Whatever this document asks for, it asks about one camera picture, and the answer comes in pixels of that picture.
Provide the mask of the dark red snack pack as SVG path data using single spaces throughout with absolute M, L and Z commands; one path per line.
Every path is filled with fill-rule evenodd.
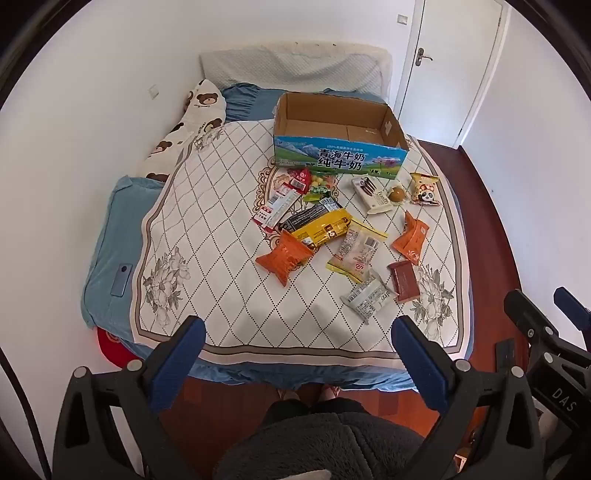
M 388 269 L 391 272 L 398 303 L 404 304 L 420 298 L 420 287 L 411 261 L 404 260 L 392 263 L 388 266 Z

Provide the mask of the orange snack bag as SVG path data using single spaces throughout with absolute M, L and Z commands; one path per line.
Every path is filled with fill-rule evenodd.
M 287 231 L 280 233 L 280 240 L 269 254 L 256 258 L 256 263 L 273 273 L 283 287 L 287 286 L 290 273 L 314 256 L 314 251 L 294 238 Z
M 415 218 L 409 211 L 405 212 L 405 231 L 392 243 L 392 248 L 403 255 L 412 264 L 418 266 L 422 248 L 430 227 Z

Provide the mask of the grey-white snack pack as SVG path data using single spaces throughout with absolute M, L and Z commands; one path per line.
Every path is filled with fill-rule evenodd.
M 376 271 L 370 270 L 367 278 L 356 284 L 348 294 L 342 295 L 341 300 L 367 325 L 370 318 L 384 306 L 394 302 L 396 297 L 397 294 L 386 285 L 382 277 Z

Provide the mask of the yellow panda snack bag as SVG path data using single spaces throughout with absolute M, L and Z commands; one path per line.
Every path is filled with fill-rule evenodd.
M 439 206 L 437 193 L 439 177 L 423 173 L 412 173 L 411 201 L 422 206 Z

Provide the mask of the clear yellow-edged snack pack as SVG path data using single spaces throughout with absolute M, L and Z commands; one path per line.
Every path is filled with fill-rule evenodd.
M 353 218 L 338 250 L 329 259 L 327 268 L 347 276 L 353 282 L 362 283 L 368 278 L 370 263 L 379 246 L 387 239 L 385 232 L 377 231 Z

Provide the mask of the cream cookie pack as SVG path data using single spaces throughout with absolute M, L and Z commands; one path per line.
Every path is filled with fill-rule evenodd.
M 394 206 L 385 191 L 369 176 L 352 178 L 353 189 L 367 207 L 369 215 L 382 214 L 393 210 Z

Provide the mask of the black snack bar wrapper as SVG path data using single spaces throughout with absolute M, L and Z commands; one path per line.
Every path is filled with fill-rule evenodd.
M 310 224 L 318 218 L 321 218 L 325 214 L 339 210 L 341 208 L 341 204 L 335 201 L 334 198 L 322 198 L 318 201 L 318 203 L 312 205 L 311 208 L 298 211 L 297 213 L 294 213 L 294 215 L 291 215 L 290 218 L 287 218 L 287 220 L 280 222 L 279 229 L 280 231 L 286 230 L 290 233 L 294 233 L 298 229 L 301 229 L 305 225 Z

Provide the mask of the green candy ball bag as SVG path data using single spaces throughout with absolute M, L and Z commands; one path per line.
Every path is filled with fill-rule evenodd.
M 301 200 L 304 203 L 318 203 L 322 199 L 331 197 L 337 190 L 339 178 L 328 173 L 311 175 L 311 186 Z

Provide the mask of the red triangular snack pack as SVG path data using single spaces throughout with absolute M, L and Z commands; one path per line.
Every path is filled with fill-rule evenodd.
M 311 171 L 308 168 L 303 169 L 288 169 L 288 185 L 294 190 L 297 190 L 301 195 L 307 194 L 311 187 Z

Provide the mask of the long red-white snack pack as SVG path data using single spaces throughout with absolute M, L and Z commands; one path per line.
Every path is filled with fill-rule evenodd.
M 266 203 L 259 208 L 259 211 L 252 217 L 252 221 L 264 231 L 272 232 L 287 210 L 301 198 L 302 194 L 303 191 L 298 190 L 291 183 L 281 184 L 273 191 Z

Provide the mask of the red object under bed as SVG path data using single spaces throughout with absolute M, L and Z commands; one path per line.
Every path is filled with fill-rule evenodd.
M 139 357 L 131 352 L 118 337 L 104 329 L 97 327 L 96 336 L 102 355 L 113 365 L 125 368 L 129 362 L 139 360 Z

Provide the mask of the blue bed sheet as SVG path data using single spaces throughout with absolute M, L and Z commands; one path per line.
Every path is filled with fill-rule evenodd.
M 262 120 L 233 121 L 226 114 L 224 125 L 211 142 L 204 145 L 194 142 L 194 148 L 201 150 L 211 145 L 221 135 L 222 129 L 232 122 L 269 120 L 274 124 L 276 105 L 273 105 L 270 114 Z M 97 240 L 82 293 L 81 310 L 86 323 L 94 328 L 102 328 L 118 337 L 131 352 L 139 357 L 146 357 L 160 344 L 151 347 L 135 343 L 129 324 L 133 277 L 142 249 L 140 227 L 144 216 L 154 205 L 171 173 L 169 175 L 149 175 L 148 177 L 126 176 L 117 182 L 108 202 L 106 219 Z M 311 171 L 311 175 L 318 173 L 332 174 Z M 337 177 L 361 175 L 381 178 L 367 174 L 332 175 Z M 133 270 L 124 296 L 118 298 L 110 295 L 110 289 L 116 270 L 122 263 L 132 264 Z M 349 389 L 379 389 L 383 391 L 407 390 L 412 387 L 412 381 L 402 362 L 401 367 L 397 369 L 374 366 L 311 366 L 249 362 L 219 365 L 204 360 L 201 356 L 202 351 L 191 368 L 191 375 L 228 385 L 266 383 L 279 388 L 297 388 L 305 383 L 318 382 L 337 383 Z

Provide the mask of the cardboard milk box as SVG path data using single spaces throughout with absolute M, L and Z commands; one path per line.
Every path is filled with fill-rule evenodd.
M 277 102 L 273 148 L 278 166 L 386 179 L 396 178 L 410 150 L 387 104 L 301 92 Z

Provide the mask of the bear-print pillow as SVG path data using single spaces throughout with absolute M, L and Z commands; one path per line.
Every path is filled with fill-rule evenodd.
M 211 81 L 201 80 L 189 91 L 181 119 L 140 164 L 137 176 L 169 175 L 194 142 L 211 142 L 225 120 L 226 101 L 221 91 Z

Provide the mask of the wall socket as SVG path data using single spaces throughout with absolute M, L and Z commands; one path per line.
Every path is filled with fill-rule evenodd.
M 148 89 L 148 93 L 149 93 L 151 99 L 155 99 L 159 95 L 158 86 L 157 85 L 152 85 Z

